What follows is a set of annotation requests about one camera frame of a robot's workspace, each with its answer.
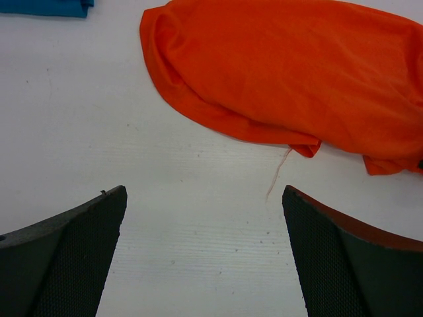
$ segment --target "blue fabric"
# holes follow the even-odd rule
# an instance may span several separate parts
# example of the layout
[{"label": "blue fabric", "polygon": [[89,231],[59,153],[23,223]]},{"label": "blue fabric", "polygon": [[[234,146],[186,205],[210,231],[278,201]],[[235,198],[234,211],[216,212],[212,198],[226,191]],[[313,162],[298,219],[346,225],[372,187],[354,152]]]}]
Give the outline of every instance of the blue fabric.
[{"label": "blue fabric", "polygon": [[0,0],[0,13],[86,18],[94,0]]}]

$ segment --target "table surface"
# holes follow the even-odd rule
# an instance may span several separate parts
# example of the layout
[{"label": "table surface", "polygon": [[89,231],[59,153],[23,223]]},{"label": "table surface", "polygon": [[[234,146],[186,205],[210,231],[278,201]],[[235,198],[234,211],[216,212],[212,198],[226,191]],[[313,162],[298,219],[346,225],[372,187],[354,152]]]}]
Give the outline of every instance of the table surface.
[{"label": "table surface", "polygon": [[[423,22],[421,0],[353,1]],[[282,215],[291,184],[423,240],[423,178],[371,177],[358,155],[243,143],[174,111],[141,53],[143,10],[98,0],[87,20],[0,15],[0,232],[126,186],[98,316],[307,315]]]}]

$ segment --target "folded cloth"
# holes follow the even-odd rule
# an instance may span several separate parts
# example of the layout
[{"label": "folded cloth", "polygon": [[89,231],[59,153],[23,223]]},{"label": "folded cloth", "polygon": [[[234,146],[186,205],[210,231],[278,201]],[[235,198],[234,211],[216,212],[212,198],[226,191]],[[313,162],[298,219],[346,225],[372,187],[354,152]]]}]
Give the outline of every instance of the folded cloth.
[{"label": "folded cloth", "polygon": [[332,0],[173,0],[140,25],[161,96],[192,120],[370,174],[423,173],[423,26]]},{"label": "folded cloth", "polygon": [[94,0],[0,0],[0,13],[86,18]]}]

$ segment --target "white table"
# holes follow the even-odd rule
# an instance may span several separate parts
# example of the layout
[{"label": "white table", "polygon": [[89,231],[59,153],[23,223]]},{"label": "white table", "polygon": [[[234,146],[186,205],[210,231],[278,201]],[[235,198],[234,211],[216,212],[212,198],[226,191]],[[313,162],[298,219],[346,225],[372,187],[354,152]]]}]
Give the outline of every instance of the white table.
[{"label": "white table", "polygon": [[[423,22],[421,0],[353,1]],[[98,0],[87,20],[0,16],[0,232],[123,184],[129,202],[98,316],[307,315],[281,193],[291,184],[379,228],[423,240],[423,178],[371,177],[324,146],[236,141],[167,105],[145,68],[143,10]]]}]

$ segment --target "black object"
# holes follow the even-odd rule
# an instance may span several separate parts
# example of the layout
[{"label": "black object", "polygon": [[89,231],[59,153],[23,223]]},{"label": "black object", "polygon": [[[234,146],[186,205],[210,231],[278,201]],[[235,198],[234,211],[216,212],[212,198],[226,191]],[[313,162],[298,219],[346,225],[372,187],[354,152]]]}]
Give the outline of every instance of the black object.
[{"label": "black object", "polygon": [[287,186],[284,215],[309,317],[423,316],[423,242]]},{"label": "black object", "polygon": [[126,199],[119,186],[0,236],[0,316],[94,317]]}]

